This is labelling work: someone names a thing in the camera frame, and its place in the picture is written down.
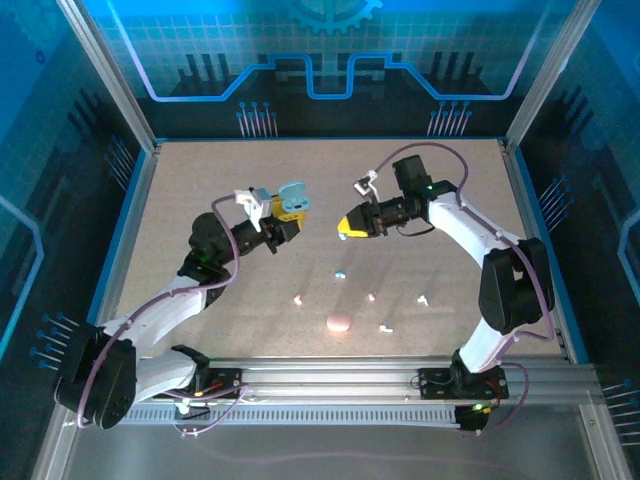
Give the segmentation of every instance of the small white object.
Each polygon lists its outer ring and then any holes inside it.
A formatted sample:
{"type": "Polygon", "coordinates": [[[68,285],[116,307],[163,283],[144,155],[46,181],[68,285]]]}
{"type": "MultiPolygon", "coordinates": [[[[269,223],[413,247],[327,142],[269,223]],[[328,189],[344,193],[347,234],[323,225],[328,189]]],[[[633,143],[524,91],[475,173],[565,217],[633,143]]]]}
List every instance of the small white object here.
{"type": "Polygon", "coordinates": [[[376,200],[380,201],[380,196],[378,195],[378,190],[373,185],[374,180],[376,180],[378,178],[378,174],[376,173],[375,170],[369,170],[367,172],[367,176],[365,178],[368,179],[366,186],[362,185],[360,183],[360,180],[358,180],[356,183],[353,184],[353,188],[355,188],[356,192],[358,192],[360,194],[360,196],[363,197],[363,198],[367,198],[369,195],[373,194],[373,196],[376,198],[376,200]]]}
{"type": "Polygon", "coordinates": [[[189,405],[187,405],[186,403],[180,402],[176,406],[178,407],[180,415],[186,415],[187,413],[189,413],[189,405]]]}
{"type": "Polygon", "coordinates": [[[234,190],[236,203],[244,207],[244,211],[251,220],[257,232],[261,231],[260,219],[271,215],[273,200],[269,192],[264,189],[234,190]]]}

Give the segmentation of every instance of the metal frame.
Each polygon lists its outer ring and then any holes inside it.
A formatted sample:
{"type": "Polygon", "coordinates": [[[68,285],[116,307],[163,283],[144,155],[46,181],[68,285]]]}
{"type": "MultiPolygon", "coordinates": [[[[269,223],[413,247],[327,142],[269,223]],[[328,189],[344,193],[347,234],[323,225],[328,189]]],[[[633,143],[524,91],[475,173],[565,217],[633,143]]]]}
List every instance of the metal frame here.
{"type": "Polygon", "coordinates": [[[600,2],[601,0],[578,0],[573,7],[507,131],[507,142],[511,148],[516,148],[524,138],[600,2]]]}
{"type": "MultiPolygon", "coordinates": [[[[525,229],[525,233],[527,237],[537,237],[545,241],[546,245],[551,245],[550,239],[546,234],[546,231],[543,231],[540,227],[540,222],[536,220],[536,214],[534,212],[534,205],[531,202],[530,195],[527,192],[526,180],[523,176],[523,172],[520,168],[518,159],[516,158],[516,152],[511,146],[502,146],[502,158],[505,163],[505,168],[507,170],[507,175],[509,176],[509,181],[511,182],[511,188],[513,190],[513,194],[516,200],[516,205],[518,207],[518,211],[520,213],[520,217],[522,218],[522,223],[525,229]]],[[[560,330],[560,336],[563,340],[562,347],[565,349],[566,355],[573,363],[585,363],[587,360],[586,351],[584,350],[584,345],[582,344],[582,340],[578,339],[579,343],[576,344],[573,336],[571,335],[571,329],[566,320],[566,316],[573,316],[573,310],[571,308],[570,303],[566,303],[563,301],[567,296],[564,295],[564,282],[562,278],[558,278],[558,275],[552,275],[553,282],[553,290],[556,299],[555,308],[551,312],[551,315],[554,319],[554,324],[560,330]]]]}
{"type": "MultiPolygon", "coordinates": [[[[91,16],[74,0],[57,1],[136,139],[146,152],[155,152],[157,143],[154,134],[91,16]]],[[[504,152],[507,170],[525,229],[530,235],[539,234],[538,226],[523,186],[518,163],[514,159],[514,151],[524,138],[599,4],[600,0],[578,0],[507,133],[509,148],[504,152]]],[[[155,162],[155,157],[147,161],[145,172],[136,185],[134,200],[127,213],[122,234],[123,241],[117,249],[116,258],[108,274],[97,323],[103,323],[112,317],[120,297],[155,162]]],[[[577,354],[564,320],[562,306],[558,305],[556,310],[555,320],[567,340],[567,354],[575,361],[577,354]]],[[[631,478],[608,410],[602,404],[602,394],[593,368],[589,365],[571,364],[561,356],[514,360],[523,363],[531,376],[527,403],[580,404],[586,436],[602,478],[631,478]]],[[[419,395],[416,395],[409,382],[417,368],[443,367],[448,366],[449,362],[448,358],[434,357],[262,358],[217,360],[212,366],[243,369],[243,379],[250,385],[248,402],[251,405],[246,406],[247,409],[255,410],[264,403],[265,407],[276,407],[281,411],[299,411],[307,407],[353,408],[358,405],[364,409],[374,406],[382,407],[385,411],[391,409],[398,412],[408,407],[432,411],[446,409],[447,406],[442,402],[419,400],[419,395]]],[[[504,404],[513,405],[522,394],[523,377],[517,369],[507,369],[507,379],[511,398],[504,404]]],[[[450,402],[449,408],[455,404],[456,402],[450,402]]],[[[125,423],[135,423],[133,417],[136,409],[152,407],[169,407],[174,410],[172,402],[146,402],[135,407],[125,423]]],[[[59,406],[55,408],[32,478],[54,480],[63,477],[76,433],[73,417],[66,409],[59,406]]],[[[170,417],[166,419],[167,422],[173,422],[170,417]]]]}
{"type": "MultiPolygon", "coordinates": [[[[574,365],[559,356],[505,358],[526,366],[530,378],[528,405],[577,405],[603,402],[591,365],[574,365]]],[[[263,357],[215,359],[212,368],[239,368],[248,385],[246,397],[269,405],[448,405],[467,406],[473,400],[421,400],[411,379],[419,368],[448,368],[449,357],[263,357]]],[[[524,391],[524,375],[505,366],[515,405],[524,391]]],[[[173,400],[151,400],[149,403],[173,400]]]]}
{"type": "Polygon", "coordinates": [[[82,2],[74,0],[57,0],[57,2],[138,143],[148,154],[153,153],[157,143],[155,135],[91,15],[82,2]]]}
{"type": "MultiPolygon", "coordinates": [[[[157,164],[157,155],[147,155],[140,159],[140,175],[133,188],[131,204],[127,210],[123,207],[120,215],[125,216],[124,226],[119,238],[114,236],[113,242],[117,243],[117,249],[113,263],[105,265],[108,277],[104,295],[100,302],[96,323],[102,324],[111,320],[114,316],[122,288],[124,278],[129,268],[129,261],[133,254],[136,236],[142,220],[142,213],[149,195],[149,186],[153,179],[157,164]]],[[[58,480],[63,477],[64,469],[71,452],[77,427],[75,415],[66,408],[56,405],[49,421],[49,427],[45,435],[36,466],[31,478],[33,480],[58,480]]]]}

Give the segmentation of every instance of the blue wall panel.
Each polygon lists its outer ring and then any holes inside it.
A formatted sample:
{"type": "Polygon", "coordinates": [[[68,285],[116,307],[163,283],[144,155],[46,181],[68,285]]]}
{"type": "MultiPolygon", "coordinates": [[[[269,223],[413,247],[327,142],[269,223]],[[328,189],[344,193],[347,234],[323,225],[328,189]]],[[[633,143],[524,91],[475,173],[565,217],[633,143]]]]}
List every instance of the blue wall panel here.
{"type": "Polygon", "coordinates": [[[140,147],[54,0],[0,2],[0,64],[0,478],[10,480],[30,478],[54,405],[52,348],[65,338],[44,319],[86,319],[140,147]]]}
{"type": "Polygon", "coordinates": [[[505,134],[573,2],[87,5],[159,137],[442,137],[505,134]]]}
{"type": "MultiPolygon", "coordinates": [[[[589,357],[605,386],[631,379],[635,389],[639,25],[638,2],[603,0],[522,144],[589,357]]],[[[626,420],[628,429],[638,418],[628,414],[626,420]]]]}

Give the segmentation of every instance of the white bracket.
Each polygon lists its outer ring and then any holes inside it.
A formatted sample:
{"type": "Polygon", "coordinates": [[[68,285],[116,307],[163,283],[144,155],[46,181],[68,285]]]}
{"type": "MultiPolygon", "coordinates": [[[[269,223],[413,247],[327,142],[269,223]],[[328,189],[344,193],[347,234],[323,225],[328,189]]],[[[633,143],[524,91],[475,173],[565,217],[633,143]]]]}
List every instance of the white bracket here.
{"type": "Polygon", "coordinates": [[[233,192],[236,203],[244,207],[244,211],[251,220],[257,232],[261,230],[260,219],[271,215],[273,200],[269,192],[260,188],[257,190],[235,190],[233,192]]]}

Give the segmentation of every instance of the pink sponge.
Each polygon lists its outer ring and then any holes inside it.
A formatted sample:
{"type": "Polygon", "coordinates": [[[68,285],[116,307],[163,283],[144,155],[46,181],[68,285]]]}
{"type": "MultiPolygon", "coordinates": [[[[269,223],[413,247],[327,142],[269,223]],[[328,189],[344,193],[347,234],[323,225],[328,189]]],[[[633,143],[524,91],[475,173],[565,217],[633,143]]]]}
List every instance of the pink sponge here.
{"type": "Polygon", "coordinates": [[[332,332],[346,332],[351,326],[351,317],[346,313],[334,313],[327,318],[327,328],[332,332]]]}

